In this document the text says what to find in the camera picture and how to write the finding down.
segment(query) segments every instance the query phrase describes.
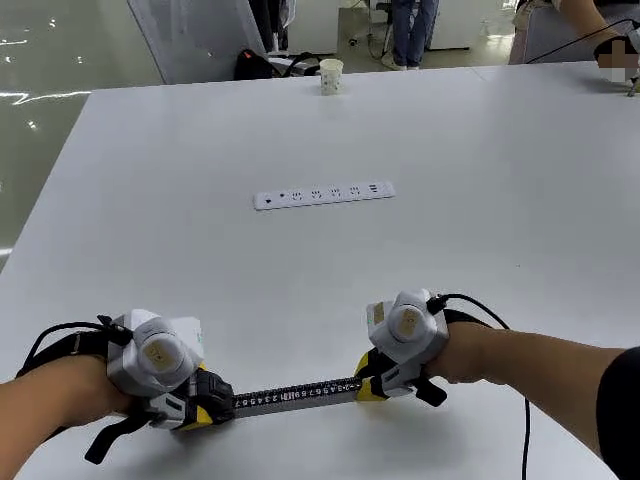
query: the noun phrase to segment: black cable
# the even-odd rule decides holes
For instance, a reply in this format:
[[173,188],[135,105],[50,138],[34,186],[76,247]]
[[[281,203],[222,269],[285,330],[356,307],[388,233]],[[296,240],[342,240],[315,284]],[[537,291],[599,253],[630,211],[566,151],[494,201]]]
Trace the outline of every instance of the black cable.
[[552,55],[552,54],[554,54],[556,52],[559,52],[560,50],[562,50],[564,48],[570,47],[571,45],[573,45],[575,43],[578,43],[578,42],[581,42],[583,40],[586,40],[587,38],[592,37],[593,35],[597,35],[600,32],[604,32],[605,30],[608,30],[609,28],[613,28],[616,25],[619,25],[619,24],[624,23],[624,22],[631,22],[633,24],[634,28],[637,28],[636,27],[637,22],[635,20],[633,20],[631,18],[623,18],[622,20],[618,20],[617,22],[613,22],[611,25],[607,25],[606,27],[603,27],[603,28],[601,28],[599,30],[596,30],[595,32],[591,32],[591,33],[589,33],[587,35],[583,35],[582,37],[577,38],[576,40],[572,40],[571,42],[565,43],[564,45],[561,45],[558,48],[554,48],[553,50],[551,50],[551,51],[549,51],[547,53],[543,53],[542,55],[539,55],[539,56],[535,57],[534,59],[529,60],[528,62],[526,62],[526,64],[528,65],[530,63],[537,62],[541,58],[548,57],[549,55]]
[[33,357],[36,355],[36,352],[38,351],[40,344],[42,343],[42,341],[45,339],[47,335],[53,332],[57,332],[58,330],[66,330],[69,328],[91,328],[93,330],[99,330],[101,332],[110,331],[110,329],[108,327],[105,327],[104,325],[99,325],[97,323],[89,323],[89,322],[61,323],[60,325],[55,325],[51,328],[47,328],[36,339],[35,343],[33,344],[33,347],[31,347],[31,350],[27,355],[27,359],[24,361],[24,365],[22,366],[22,368],[26,368],[27,365],[29,365],[29,363],[33,360]]
[[[505,330],[511,330],[511,328],[509,328],[509,325],[507,325],[498,315],[492,312],[491,309],[489,309],[489,307],[484,306],[478,300],[468,295],[463,295],[462,293],[450,293],[447,295],[434,297],[432,300],[434,301],[434,306],[436,308],[439,308],[441,305],[442,305],[442,308],[444,308],[444,304],[447,303],[447,300],[454,300],[454,299],[464,300],[466,302],[469,302],[475,305],[480,310],[482,310],[487,315],[489,315],[491,318],[493,318],[496,322],[498,322],[498,324],[500,324],[502,328],[504,328]],[[525,417],[525,427],[524,427],[524,445],[522,447],[522,480],[527,480],[527,464],[529,463],[529,443],[531,441],[531,404],[529,403],[529,400],[527,400],[526,397],[524,399],[524,417]]]

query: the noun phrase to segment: black sleeve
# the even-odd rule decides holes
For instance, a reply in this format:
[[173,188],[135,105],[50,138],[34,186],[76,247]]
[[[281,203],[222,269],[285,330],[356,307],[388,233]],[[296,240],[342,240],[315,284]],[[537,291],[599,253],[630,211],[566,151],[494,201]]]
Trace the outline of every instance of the black sleeve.
[[640,347],[617,357],[600,380],[600,453],[620,480],[640,478]]

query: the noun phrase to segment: reflective floor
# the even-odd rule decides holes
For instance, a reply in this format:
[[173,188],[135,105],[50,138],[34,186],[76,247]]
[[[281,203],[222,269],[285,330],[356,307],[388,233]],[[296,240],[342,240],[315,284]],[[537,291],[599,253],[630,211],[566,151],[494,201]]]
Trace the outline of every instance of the reflective floor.
[[[341,14],[338,56],[348,72],[384,69],[366,44],[346,41],[363,18]],[[506,63],[509,29],[470,51],[429,53],[423,66]],[[0,2],[0,270],[89,92],[160,83],[126,0]]]

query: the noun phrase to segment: black bag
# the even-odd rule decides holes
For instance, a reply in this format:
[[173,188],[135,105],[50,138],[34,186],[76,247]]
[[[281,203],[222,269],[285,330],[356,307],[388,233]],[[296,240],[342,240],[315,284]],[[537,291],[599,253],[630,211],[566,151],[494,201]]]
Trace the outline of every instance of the black bag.
[[259,78],[273,78],[274,75],[279,77],[280,72],[253,50],[246,49],[238,55],[233,79],[257,80]]
[[[268,60],[262,58],[253,50],[243,50],[238,55],[234,80],[257,80],[260,78],[288,78],[293,73],[293,68],[300,62],[314,58],[320,63],[320,57],[309,52],[304,52],[293,59],[291,65],[284,73],[280,73]],[[313,76],[320,70],[320,66],[309,67],[304,71],[304,76]]]

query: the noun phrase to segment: power outlet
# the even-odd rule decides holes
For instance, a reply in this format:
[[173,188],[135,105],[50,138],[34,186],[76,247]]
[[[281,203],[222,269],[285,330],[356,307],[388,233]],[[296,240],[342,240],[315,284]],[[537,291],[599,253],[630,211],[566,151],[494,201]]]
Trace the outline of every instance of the power outlet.
[[354,202],[395,197],[391,182],[357,182],[347,185],[296,188],[258,193],[253,198],[256,210],[306,207],[326,203]]

